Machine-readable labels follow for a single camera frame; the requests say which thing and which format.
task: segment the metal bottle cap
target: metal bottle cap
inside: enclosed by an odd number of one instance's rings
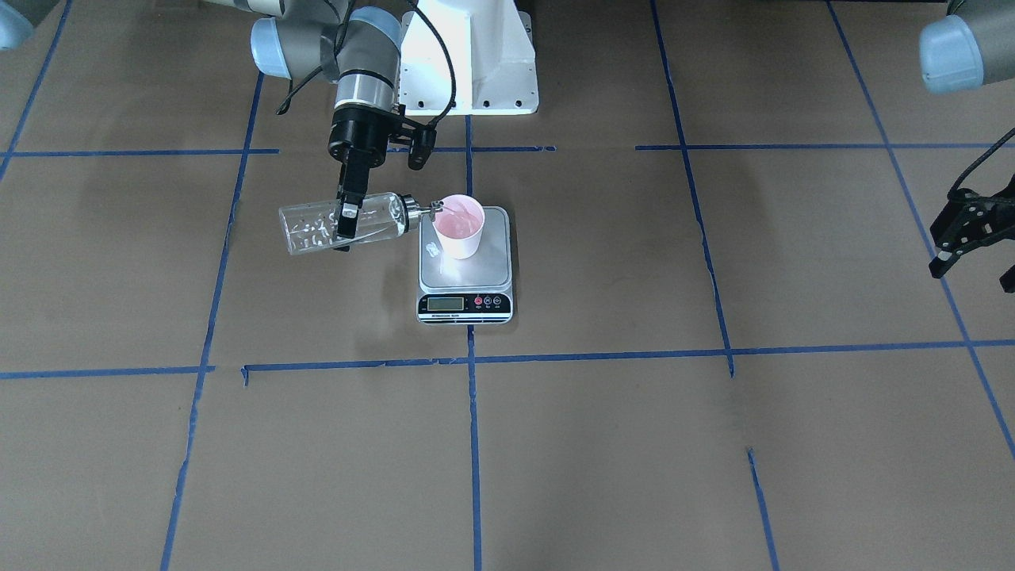
[[[430,202],[429,207],[424,208],[419,205],[419,202],[416,202],[411,194],[399,196],[402,198],[402,203],[405,204],[405,231],[419,227],[419,219],[423,217],[423,214],[428,214],[430,221],[433,221],[433,215],[444,209],[444,202],[439,200]]]

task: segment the pink liquid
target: pink liquid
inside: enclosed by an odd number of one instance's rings
[[[437,214],[436,220],[433,222],[433,226],[437,231],[448,237],[457,239],[476,233],[481,224],[482,222],[475,214],[465,209],[456,210],[454,207],[447,205],[444,211]]]

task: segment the small plastic piece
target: small plastic piece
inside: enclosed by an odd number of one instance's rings
[[[0,51],[13,50],[31,37],[35,28],[20,12],[0,0]]]
[[[975,89],[984,84],[979,44],[965,20],[952,14],[920,34],[924,84],[932,93]]]
[[[275,18],[261,18],[254,22],[251,29],[251,53],[257,68],[265,75],[292,79],[282,54]]]

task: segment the scale base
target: scale base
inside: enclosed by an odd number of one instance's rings
[[[416,319],[433,326],[505,324],[515,315],[507,212],[486,206],[479,248],[464,260],[445,255],[429,218],[419,223]]]

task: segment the clear plastic bottle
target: clear plastic bottle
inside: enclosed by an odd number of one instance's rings
[[[367,195],[359,210],[356,236],[351,238],[335,233],[339,208],[339,200],[279,208],[278,217],[289,254],[295,256],[398,237],[418,226],[422,214],[439,210],[441,206],[434,203],[429,208],[422,208],[411,195],[394,192]]]

